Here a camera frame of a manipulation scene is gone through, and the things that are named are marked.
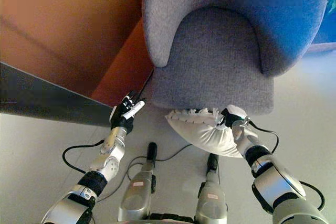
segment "white pillow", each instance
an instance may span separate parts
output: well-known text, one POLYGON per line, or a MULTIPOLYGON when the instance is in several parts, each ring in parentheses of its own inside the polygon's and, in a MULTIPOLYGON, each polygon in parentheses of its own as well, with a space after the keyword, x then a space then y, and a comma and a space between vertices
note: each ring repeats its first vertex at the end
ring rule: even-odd
POLYGON ((233 141, 231 128, 218 125, 223 116, 218 109, 173 110, 165 116, 169 125, 189 143, 207 152, 228 157, 242 157, 233 141))

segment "gray armchair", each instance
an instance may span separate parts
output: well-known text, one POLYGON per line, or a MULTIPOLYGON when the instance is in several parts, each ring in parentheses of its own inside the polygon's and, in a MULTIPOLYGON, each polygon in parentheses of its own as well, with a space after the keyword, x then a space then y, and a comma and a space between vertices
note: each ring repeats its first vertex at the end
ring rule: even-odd
POLYGON ((327 0, 143 0, 160 107, 269 113, 273 79, 314 39, 327 0))

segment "floor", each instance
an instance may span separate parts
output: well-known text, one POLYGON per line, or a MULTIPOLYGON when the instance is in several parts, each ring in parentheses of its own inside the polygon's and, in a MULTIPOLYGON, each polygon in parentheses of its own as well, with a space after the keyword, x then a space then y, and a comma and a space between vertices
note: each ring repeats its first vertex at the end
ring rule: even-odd
MULTIPOLYGON (((324 193, 327 204, 323 214, 330 223, 336 223, 335 66, 336 54, 303 59, 291 71, 275 79, 274 111, 270 115, 253 117, 258 126, 279 133, 280 145, 276 151, 279 160, 298 179, 317 186, 324 193)), ((128 162, 135 156, 145 155, 150 142, 158 144, 158 158, 168 157, 187 144, 165 121, 167 113, 167 110, 148 104, 136 116, 134 130, 127 137, 120 173, 102 195, 113 191, 128 162)), ((98 142, 109 134, 105 127, 7 114, 1 114, 0 122, 2 224, 39 223, 48 208, 81 177, 62 162, 63 150, 72 145, 98 142)), ((272 136, 266 133, 259 136, 273 147, 272 136)), ((72 150, 67 157, 71 163, 86 169, 98 149, 72 150)), ((194 216, 207 156, 203 150, 192 146, 172 160, 157 164, 152 212, 194 216)), ((221 157, 219 163, 229 207, 228 223, 271 223, 272 216, 262 210, 253 196, 253 177, 246 161, 221 157)), ((131 174, 139 168, 135 166, 131 174)), ((118 205, 127 185, 128 181, 124 181, 112 197, 95 206, 96 224, 116 221, 118 205)), ((320 203, 309 188, 306 193, 313 204, 320 203)))

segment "black cable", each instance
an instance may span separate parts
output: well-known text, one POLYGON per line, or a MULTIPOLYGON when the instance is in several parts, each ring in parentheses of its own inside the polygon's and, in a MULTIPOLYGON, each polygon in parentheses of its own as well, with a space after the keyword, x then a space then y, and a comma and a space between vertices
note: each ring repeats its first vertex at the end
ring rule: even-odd
POLYGON ((86 172, 84 172, 82 169, 79 169, 79 168, 77 168, 77 167, 71 165, 71 164, 67 161, 67 159, 65 158, 65 154, 66 154, 69 150, 71 150, 71 149, 75 149, 75 148, 89 148, 89 147, 95 147, 95 146, 101 145, 103 142, 104 142, 104 139, 103 139, 103 140, 100 140, 100 141, 99 141, 98 143, 96 143, 96 144, 89 144, 89 145, 75 145, 75 146, 71 146, 71 147, 69 147, 69 148, 66 148, 66 149, 64 150, 63 154, 62 154, 62 159, 63 159, 64 163, 65 163, 67 166, 69 166, 70 168, 75 169, 75 170, 79 171, 80 173, 84 173, 84 174, 85 174, 86 172))
POLYGON ((148 82, 150 81, 150 79, 152 78, 154 74, 154 69, 151 71, 151 74, 148 76, 146 82, 144 83, 144 85, 142 86, 142 89, 140 90, 138 97, 136 98, 136 100, 134 101, 134 103, 137 103, 140 100, 140 97, 142 95, 143 90, 145 89, 145 87, 147 86, 148 82))
MULTIPOLYGON (((186 149, 186 148, 189 147, 189 146, 192 146, 192 144, 187 144, 185 147, 181 148, 179 151, 177 151, 175 154, 173 154, 172 156, 170 156, 170 157, 168 157, 168 158, 165 158, 165 159, 156 159, 155 161, 158 161, 158 162, 168 161, 168 160, 172 159, 172 158, 175 157, 178 153, 180 153, 181 151, 183 151, 184 149, 186 149)), ((132 159, 132 160, 129 162, 128 167, 127 167, 127 170, 126 170, 126 172, 124 173, 124 175, 123 175, 123 177, 122 177, 122 179, 121 179, 119 185, 116 187, 116 189, 113 190, 111 193, 107 194, 105 197, 99 199, 99 200, 97 201, 97 203, 98 203, 98 202, 102 202, 103 200, 106 200, 107 198, 111 197, 114 193, 117 192, 117 190, 121 187, 121 185, 122 185, 122 183, 123 183, 123 181, 124 181, 126 175, 128 174, 129 169, 132 168, 134 165, 138 165, 138 164, 139 164, 139 163, 134 163, 134 164, 132 164, 132 162, 133 162, 134 160, 138 159, 138 158, 147 158, 147 157, 146 157, 146 156, 138 156, 138 157, 135 157, 134 159, 132 159)))
POLYGON ((259 128, 258 126, 256 126, 256 125, 254 124, 254 122, 252 122, 252 121, 249 121, 249 124, 251 124, 254 128, 256 128, 256 129, 259 130, 259 131, 263 131, 263 132, 271 133, 271 134, 273 134, 273 135, 275 135, 275 136, 277 137, 277 143, 275 144, 273 150, 271 151, 271 153, 274 153, 275 150, 278 148, 278 145, 279 145, 279 139, 280 139, 280 137, 279 137, 278 133, 276 133, 275 131, 269 131, 269 130, 261 129, 261 128, 259 128))
POLYGON ((183 147, 182 149, 180 149, 178 152, 176 152, 175 154, 173 154, 172 156, 165 158, 165 159, 156 159, 155 161, 158 162, 164 162, 164 161, 168 161, 170 159, 172 159, 173 157, 175 157, 178 153, 180 153, 181 151, 183 151, 184 149, 186 149, 187 147, 192 146, 192 144, 187 144, 185 147, 183 147))
MULTIPOLYGON (((134 164, 132 164, 132 167, 135 166, 135 165, 143 165, 143 163, 134 163, 134 164)), ((129 180, 132 180, 131 177, 130 177, 130 173, 129 172, 130 172, 130 169, 127 170, 127 178, 129 180)))
POLYGON ((318 195, 319 195, 320 198, 321 198, 321 204, 320 204, 320 206, 319 206, 317 209, 318 209, 319 211, 322 211, 322 209, 324 208, 324 205, 325 205, 325 203, 326 203, 326 199, 325 199, 323 193, 322 193, 319 189, 317 189, 316 187, 314 187, 314 186, 308 184, 307 182, 304 182, 304 181, 299 181, 299 182, 300 182, 301 184, 305 185, 305 186, 310 187, 311 189, 313 189, 315 192, 318 193, 318 195))

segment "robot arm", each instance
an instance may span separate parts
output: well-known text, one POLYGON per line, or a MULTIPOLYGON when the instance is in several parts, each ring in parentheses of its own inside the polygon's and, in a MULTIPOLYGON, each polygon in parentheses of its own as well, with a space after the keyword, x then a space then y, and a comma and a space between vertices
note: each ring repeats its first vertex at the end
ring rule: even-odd
POLYGON ((107 183, 119 170, 125 152, 125 137, 133 129, 134 115, 145 105, 134 104, 135 92, 130 92, 115 106, 110 116, 111 133, 100 153, 80 181, 45 214, 42 224, 88 224, 92 209, 107 183))
POLYGON ((273 215, 273 224, 328 223, 321 212, 306 201, 300 182, 281 165, 249 127, 249 117, 238 107, 223 111, 223 123, 232 128, 237 149, 255 178, 252 191, 262 208, 273 215))

